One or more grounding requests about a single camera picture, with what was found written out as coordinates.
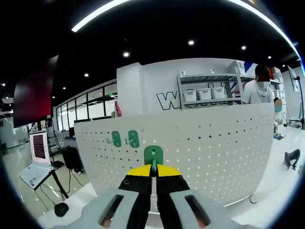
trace glass window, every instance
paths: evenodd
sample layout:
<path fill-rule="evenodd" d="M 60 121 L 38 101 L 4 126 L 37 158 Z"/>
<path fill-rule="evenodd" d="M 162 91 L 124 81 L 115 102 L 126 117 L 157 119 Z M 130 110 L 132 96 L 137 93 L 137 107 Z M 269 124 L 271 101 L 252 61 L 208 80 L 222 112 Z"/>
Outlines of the glass window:
<path fill-rule="evenodd" d="M 76 120 L 75 100 L 68 102 L 68 116 L 70 128 L 74 127 L 74 121 Z"/>
<path fill-rule="evenodd" d="M 104 117 L 103 89 L 88 93 L 89 118 Z"/>
<path fill-rule="evenodd" d="M 62 130 L 61 108 L 60 107 L 56 109 L 56 113 L 57 113 L 57 126 L 58 126 L 58 130 Z"/>
<path fill-rule="evenodd" d="M 118 90 L 116 88 L 116 83 L 105 86 L 105 96 L 109 95 L 110 93 L 117 93 L 117 92 Z"/>
<path fill-rule="evenodd" d="M 76 99 L 77 120 L 88 119 L 86 94 Z"/>
<path fill-rule="evenodd" d="M 105 95 L 109 95 L 112 93 L 114 93 L 114 95 L 117 94 L 116 83 L 105 87 Z M 111 116 L 112 112 L 114 111 L 114 103 L 115 103 L 115 98 L 113 98 L 113 100 L 109 100 L 105 102 L 106 116 Z"/>
<path fill-rule="evenodd" d="M 69 130 L 67 104 L 61 106 L 61 118 L 62 118 L 62 128 L 64 130 Z"/>

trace floor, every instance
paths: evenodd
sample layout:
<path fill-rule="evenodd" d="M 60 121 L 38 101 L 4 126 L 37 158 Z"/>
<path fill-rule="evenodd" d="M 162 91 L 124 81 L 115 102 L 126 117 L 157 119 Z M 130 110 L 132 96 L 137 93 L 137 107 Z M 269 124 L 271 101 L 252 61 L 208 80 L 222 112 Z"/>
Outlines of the floor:
<path fill-rule="evenodd" d="M 57 187 L 52 176 L 49 177 L 43 183 L 44 185 L 42 185 L 41 188 L 38 188 L 36 191 L 27 186 L 18 177 L 18 173 L 20 173 L 26 166 L 31 163 L 31 153 L 29 152 L 29 148 L 27 148 L 26 145 L 8 149 L 5 153 L 6 154 L 3 156 L 3 162 L 6 167 L 9 179 L 18 196 L 27 207 L 29 212 L 33 215 L 33 217 L 38 218 L 39 216 L 42 216 L 51 210 L 54 207 L 52 202 L 55 204 L 62 202 L 61 194 L 57 191 L 59 188 Z M 62 155 L 57 155 L 54 157 L 54 159 L 63 162 Z M 69 170 L 66 166 L 64 166 L 57 169 L 56 174 L 61 185 L 66 190 L 66 192 L 68 192 Z M 71 173 L 70 192 L 68 195 L 73 195 L 75 192 L 81 189 L 82 186 L 88 183 L 89 179 L 86 174 L 78 175 Z"/>

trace yellow object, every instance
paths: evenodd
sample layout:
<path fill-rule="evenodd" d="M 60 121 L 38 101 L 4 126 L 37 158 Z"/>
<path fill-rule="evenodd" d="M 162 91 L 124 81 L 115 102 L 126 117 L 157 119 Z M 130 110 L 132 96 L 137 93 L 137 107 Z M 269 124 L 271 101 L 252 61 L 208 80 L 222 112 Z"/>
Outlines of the yellow object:
<path fill-rule="evenodd" d="M 255 5 L 255 2 L 253 0 L 249 0 L 249 2 L 251 2 L 253 5 Z"/>
<path fill-rule="evenodd" d="M 179 176 L 181 173 L 176 170 L 175 168 L 164 166 L 164 165 L 157 165 L 158 167 L 158 176 L 159 177 L 166 177 L 166 176 Z"/>
<path fill-rule="evenodd" d="M 145 165 L 145 166 L 141 166 L 139 168 L 134 168 L 134 169 L 130 170 L 127 173 L 127 175 L 149 177 L 149 173 L 151 171 L 151 166 L 152 165 Z"/>

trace man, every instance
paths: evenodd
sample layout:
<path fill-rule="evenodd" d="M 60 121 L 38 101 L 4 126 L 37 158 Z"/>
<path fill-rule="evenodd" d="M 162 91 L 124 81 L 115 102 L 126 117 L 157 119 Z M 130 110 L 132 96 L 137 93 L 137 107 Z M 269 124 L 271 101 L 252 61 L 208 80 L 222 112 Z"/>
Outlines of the man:
<path fill-rule="evenodd" d="M 273 103 L 270 76 L 266 66 L 256 66 L 255 79 L 245 85 L 242 99 L 245 104 Z"/>

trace monitor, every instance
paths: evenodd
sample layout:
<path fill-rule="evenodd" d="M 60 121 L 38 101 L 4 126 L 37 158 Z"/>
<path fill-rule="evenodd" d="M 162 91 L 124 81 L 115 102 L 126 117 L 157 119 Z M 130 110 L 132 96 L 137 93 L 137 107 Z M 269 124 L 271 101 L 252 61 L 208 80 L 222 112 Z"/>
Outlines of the monitor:
<path fill-rule="evenodd" d="M 21 78 L 14 92 L 14 128 L 52 116 L 51 90 L 57 56 Z"/>
<path fill-rule="evenodd" d="M 30 134 L 30 153 L 33 163 L 36 162 L 51 166 L 46 131 L 38 131 Z"/>

